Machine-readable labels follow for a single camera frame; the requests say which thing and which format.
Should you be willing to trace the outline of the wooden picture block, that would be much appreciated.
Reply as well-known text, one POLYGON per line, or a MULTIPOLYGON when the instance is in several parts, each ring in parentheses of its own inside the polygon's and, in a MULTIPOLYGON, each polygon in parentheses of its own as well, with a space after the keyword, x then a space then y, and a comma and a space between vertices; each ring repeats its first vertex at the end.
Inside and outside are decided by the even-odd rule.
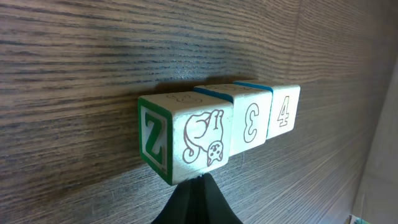
POLYGON ((169 185, 228 162, 233 104, 194 91, 140 96, 140 155, 169 185))

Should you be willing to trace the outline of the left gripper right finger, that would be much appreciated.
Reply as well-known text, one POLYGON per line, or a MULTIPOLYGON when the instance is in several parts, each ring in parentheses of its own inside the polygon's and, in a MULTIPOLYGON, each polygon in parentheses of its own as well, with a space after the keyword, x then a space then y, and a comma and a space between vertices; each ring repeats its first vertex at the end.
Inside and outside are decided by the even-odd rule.
POLYGON ((198 222, 203 224, 242 224, 224 198, 211 174, 200 179, 198 222))

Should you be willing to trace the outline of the blue edged wooden block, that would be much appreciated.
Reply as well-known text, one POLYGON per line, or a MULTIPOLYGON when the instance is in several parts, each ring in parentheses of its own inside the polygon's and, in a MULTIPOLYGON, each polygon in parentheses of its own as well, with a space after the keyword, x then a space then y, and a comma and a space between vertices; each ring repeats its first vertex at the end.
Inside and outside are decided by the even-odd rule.
POLYGON ((293 130, 300 96, 299 85, 278 84, 261 80, 238 80, 233 83, 268 90, 272 93, 267 139, 293 130))

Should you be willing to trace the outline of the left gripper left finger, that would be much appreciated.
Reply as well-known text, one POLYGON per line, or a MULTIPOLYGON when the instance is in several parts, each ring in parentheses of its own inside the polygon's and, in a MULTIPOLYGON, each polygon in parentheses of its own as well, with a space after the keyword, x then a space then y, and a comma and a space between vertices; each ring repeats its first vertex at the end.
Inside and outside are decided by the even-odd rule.
POLYGON ((178 184, 152 224, 197 223, 197 190, 198 179, 178 184))

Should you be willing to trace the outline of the blue P wooden block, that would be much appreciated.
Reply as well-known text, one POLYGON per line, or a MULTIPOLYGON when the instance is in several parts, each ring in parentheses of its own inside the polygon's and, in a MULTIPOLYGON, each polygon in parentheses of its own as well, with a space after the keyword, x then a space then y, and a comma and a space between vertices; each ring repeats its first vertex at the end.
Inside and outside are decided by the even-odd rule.
POLYGON ((194 90, 233 104, 231 156, 265 143, 272 103, 269 90, 236 84, 200 85, 194 90))

